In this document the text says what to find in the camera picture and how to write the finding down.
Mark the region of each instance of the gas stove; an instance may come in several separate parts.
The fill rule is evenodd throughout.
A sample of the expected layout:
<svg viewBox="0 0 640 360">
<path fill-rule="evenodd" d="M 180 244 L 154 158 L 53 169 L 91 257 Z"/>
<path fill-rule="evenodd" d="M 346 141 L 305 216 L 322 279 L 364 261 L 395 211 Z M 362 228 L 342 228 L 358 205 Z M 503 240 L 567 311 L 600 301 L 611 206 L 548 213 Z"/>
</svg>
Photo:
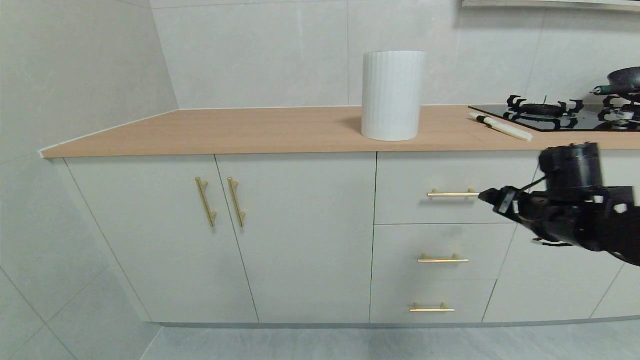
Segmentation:
<svg viewBox="0 0 640 360">
<path fill-rule="evenodd" d="M 537 131 L 640 131 L 640 104 L 620 104 L 617 99 L 612 95 L 602 104 L 585 105 L 582 100 L 532 104 L 512 95 L 507 105 L 469 107 Z"/>
</svg>

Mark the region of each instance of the white cylindrical vase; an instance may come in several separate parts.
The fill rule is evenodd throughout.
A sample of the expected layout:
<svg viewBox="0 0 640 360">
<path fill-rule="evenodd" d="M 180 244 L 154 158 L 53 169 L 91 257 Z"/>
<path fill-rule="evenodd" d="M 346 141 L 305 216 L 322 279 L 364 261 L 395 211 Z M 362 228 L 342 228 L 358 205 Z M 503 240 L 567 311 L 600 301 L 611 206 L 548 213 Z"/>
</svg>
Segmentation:
<svg viewBox="0 0 640 360">
<path fill-rule="evenodd" d="M 426 53 L 380 51 L 364 54 L 362 134 L 382 141 L 418 135 Z"/>
</svg>

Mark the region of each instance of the white marker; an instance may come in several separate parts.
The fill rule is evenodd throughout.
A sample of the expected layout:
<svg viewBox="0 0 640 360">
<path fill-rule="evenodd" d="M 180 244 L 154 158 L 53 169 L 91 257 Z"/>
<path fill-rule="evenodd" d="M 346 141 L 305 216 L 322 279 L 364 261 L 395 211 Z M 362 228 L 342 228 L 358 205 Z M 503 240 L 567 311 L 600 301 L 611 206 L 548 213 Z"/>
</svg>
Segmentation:
<svg viewBox="0 0 640 360">
<path fill-rule="evenodd" d="M 503 124 L 501 122 L 496 121 L 495 119 L 492 119 L 486 115 L 480 114 L 480 113 L 470 113 L 469 116 L 472 117 L 472 119 L 478 121 L 478 122 L 482 122 L 483 124 L 487 124 L 489 125 L 492 129 L 500 131 L 503 134 L 507 134 L 509 136 L 513 136 L 516 139 L 520 139 L 520 140 L 524 140 L 526 142 L 530 142 L 531 139 L 533 139 L 533 135 L 526 132 L 526 131 L 522 131 L 520 129 L 517 129 L 513 126 L 509 126 L 507 124 Z"/>
</svg>

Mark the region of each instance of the pan handle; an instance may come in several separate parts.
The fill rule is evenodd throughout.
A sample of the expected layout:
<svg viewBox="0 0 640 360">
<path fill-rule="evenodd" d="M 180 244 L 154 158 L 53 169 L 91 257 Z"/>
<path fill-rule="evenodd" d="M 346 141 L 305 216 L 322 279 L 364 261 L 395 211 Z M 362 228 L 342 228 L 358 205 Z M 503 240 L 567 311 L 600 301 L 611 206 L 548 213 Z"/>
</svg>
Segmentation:
<svg viewBox="0 0 640 360">
<path fill-rule="evenodd" d="M 594 95 L 616 95 L 629 94 L 637 91 L 638 89 L 633 85 L 602 85 L 596 86 L 591 93 Z"/>
</svg>

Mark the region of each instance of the range hood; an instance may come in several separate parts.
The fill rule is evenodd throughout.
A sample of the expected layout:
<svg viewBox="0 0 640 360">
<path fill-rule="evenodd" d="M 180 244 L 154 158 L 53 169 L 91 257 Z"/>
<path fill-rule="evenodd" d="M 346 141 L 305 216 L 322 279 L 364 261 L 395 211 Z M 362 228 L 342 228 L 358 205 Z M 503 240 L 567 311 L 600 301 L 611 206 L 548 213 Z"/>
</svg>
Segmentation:
<svg viewBox="0 0 640 360">
<path fill-rule="evenodd" d="M 462 6 L 526 6 L 640 12 L 638 0 L 464 0 Z"/>
</svg>

